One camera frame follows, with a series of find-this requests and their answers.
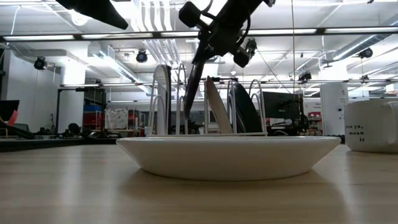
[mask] black plate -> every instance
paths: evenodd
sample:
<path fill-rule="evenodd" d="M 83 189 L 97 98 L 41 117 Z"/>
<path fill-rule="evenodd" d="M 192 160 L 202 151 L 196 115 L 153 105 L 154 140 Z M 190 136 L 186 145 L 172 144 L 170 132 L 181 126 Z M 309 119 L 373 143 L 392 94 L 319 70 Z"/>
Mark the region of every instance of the black plate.
<path fill-rule="evenodd" d="M 234 83 L 231 91 L 235 92 L 236 123 L 240 133 L 261 133 L 261 120 L 249 93 L 240 83 Z"/>

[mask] table surface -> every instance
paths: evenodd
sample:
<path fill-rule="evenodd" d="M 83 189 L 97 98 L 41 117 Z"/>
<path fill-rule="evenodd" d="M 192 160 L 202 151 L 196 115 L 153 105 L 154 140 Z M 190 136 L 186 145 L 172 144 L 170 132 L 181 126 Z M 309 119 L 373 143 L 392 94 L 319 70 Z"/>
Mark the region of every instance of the table surface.
<path fill-rule="evenodd" d="M 1 153 L 0 223 L 396 224 L 398 155 L 339 146 L 300 176 L 205 182 L 148 174 L 117 146 Z"/>

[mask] white bowl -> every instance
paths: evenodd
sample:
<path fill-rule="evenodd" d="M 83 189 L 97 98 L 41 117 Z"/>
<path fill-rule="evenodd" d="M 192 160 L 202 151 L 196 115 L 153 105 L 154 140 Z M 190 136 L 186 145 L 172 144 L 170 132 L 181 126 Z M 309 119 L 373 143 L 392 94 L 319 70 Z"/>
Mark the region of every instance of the white bowl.
<path fill-rule="evenodd" d="M 118 139 L 147 172 L 191 180 L 266 180 L 308 172 L 340 143 L 330 137 Z"/>

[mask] computer monitor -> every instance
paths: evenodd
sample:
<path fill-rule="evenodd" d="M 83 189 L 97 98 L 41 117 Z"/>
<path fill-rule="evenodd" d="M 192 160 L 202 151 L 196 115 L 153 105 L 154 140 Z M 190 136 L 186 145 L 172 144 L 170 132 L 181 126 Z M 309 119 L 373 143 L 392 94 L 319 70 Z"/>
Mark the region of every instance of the computer monitor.
<path fill-rule="evenodd" d="M 275 93 L 263 91 L 264 109 L 267 118 L 300 118 L 300 97 L 290 93 Z"/>
<path fill-rule="evenodd" d="M 0 100 L 0 118 L 9 121 L 14 110 L 18 111 L 19 100 Z"/>

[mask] white mug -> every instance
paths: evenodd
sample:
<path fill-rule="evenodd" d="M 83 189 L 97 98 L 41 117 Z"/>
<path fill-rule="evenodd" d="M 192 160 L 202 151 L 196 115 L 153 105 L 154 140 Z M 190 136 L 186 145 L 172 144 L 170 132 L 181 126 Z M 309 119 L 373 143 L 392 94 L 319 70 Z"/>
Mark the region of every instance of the white mug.
<path fill-rule="evenodd" d="M 345 142 L 352 151 L 398 153 L 398 99 L 347 104 Z"/>

